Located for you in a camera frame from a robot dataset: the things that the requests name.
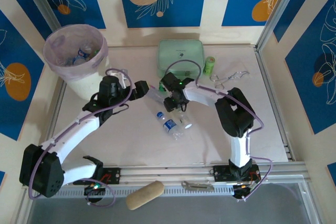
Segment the large clear bottle pink label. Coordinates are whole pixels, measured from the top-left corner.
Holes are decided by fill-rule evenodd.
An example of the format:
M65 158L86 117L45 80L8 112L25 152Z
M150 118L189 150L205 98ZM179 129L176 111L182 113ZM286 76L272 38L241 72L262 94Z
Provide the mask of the large clear bottle pink label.
M149 90L146 95L153 101L158 102L159 104L163 104L164 100L168 97L166 92L162 92L152 85L149 85Z

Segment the clear bottle white green label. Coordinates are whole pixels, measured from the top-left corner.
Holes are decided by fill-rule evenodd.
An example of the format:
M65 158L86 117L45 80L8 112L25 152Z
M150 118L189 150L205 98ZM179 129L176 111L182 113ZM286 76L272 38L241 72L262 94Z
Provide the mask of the clear bottle white green label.
M192 126L192 122L190 121L189 117L185 114L179 115L179 121L184 129L188 129Z

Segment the white plastic bin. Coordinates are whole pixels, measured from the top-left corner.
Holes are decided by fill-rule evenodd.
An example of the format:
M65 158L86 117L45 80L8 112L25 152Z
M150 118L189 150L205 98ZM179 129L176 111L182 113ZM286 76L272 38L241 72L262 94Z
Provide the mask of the white plastic bin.
M100 62L96 71L90 75L87 74L87 71L80 73L79 70L74 70L74 67L59 67L56 74L66 82L78 97L89 101L91 96L99 91L99 84L109 67L110 60L107 56Z

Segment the pink bin liner bag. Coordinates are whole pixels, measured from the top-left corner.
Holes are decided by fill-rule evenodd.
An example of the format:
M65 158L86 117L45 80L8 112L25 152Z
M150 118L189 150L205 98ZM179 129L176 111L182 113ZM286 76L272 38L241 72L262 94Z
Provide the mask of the pink bin liner bag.
M49 35L43 47L44 60L56 73L59 67L67 67L68 59L77 58L79 48L90 51L86 62L71 66L80 73L94 73L100 62L108 55L107 41L95 27L87 24L67 25Z

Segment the mint green zip pouch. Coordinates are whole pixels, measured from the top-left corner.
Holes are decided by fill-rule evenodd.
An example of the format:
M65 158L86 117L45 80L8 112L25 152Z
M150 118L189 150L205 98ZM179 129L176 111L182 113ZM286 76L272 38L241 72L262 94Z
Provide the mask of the mint green zip pouch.
M156 61L157 75L160 78L168 70L179 79L195 79L205 64L204 47L202 42L196 39L161 40Z

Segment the small green can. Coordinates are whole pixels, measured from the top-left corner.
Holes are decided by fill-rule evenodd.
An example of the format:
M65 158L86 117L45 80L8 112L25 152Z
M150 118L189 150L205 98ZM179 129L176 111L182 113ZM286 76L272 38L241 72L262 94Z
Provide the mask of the small green can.
M215 66L215 58L211 56L207 57L203 68L203 74L206 76L210 76L213 72L214 66Z

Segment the tan foam roller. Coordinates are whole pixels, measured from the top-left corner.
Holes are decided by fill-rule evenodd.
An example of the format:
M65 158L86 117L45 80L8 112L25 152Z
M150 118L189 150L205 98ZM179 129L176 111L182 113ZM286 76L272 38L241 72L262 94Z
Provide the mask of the tan foam roller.
M126 205L129 210L136 210L148 202L158 198L164 192L164 184L160 181L154 181L126 197Z

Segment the aluminium side rail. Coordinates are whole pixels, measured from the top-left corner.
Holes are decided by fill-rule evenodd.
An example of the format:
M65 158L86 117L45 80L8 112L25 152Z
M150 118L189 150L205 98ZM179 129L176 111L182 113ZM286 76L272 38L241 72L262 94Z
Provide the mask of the aluminium side rail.
M279 130L279 133L280 133L280 136L281 136L281 140L282 140L283 146L285 148L287 159L288 159L289 162L294 162L294 161L296 161L296 157L295 157L295 155L292 151L291 144L290 144L290 141L288 139L285 124L284 124L284 121L282 119L280 107L279 107L279 104L278 104L278 101L277 101L277 98L276 98L276 93L275 93L274 87L272 85L272 81L271 81L270 75L268 73L266 64L264 62L261 50L259 50L257 47L255 48L255 55L256 55L256 59L257 59L258 65L259 65L261 75L263 77L265 88L267 90L267 94L268 94L268 98L270 100L271 108L272 108L273 114L275 116L275 120L276 120L278 130Z
M49 111L47 113L45 129L43 130L43 133L38 143L39 146L42 145L42 143L44 143L45 141L49 140L51 137L53 137L55 133L58 115L60 112L61 103L64 98L66 87L67 84L59 78L57 80Z

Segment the aluminium frame rail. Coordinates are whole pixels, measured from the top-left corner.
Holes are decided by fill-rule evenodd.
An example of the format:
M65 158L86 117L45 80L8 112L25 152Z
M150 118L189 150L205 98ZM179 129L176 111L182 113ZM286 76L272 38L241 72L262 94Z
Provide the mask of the aluminium frame rail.
M302 162L254 164L242 179L234 178L227 165L190 166L190 167L122 167L118 184L136 186L161 181L173 185L182 181L192 183L217 183L225 185L262 183L311 182L310 175Z

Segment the flat metal bracket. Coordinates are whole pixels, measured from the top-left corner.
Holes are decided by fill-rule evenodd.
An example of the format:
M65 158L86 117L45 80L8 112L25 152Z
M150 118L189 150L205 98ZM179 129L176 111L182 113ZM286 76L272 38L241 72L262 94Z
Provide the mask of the flat metal bracket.
M188 191L214 191L214 186L211 184L200 184L182 181L181 186Z

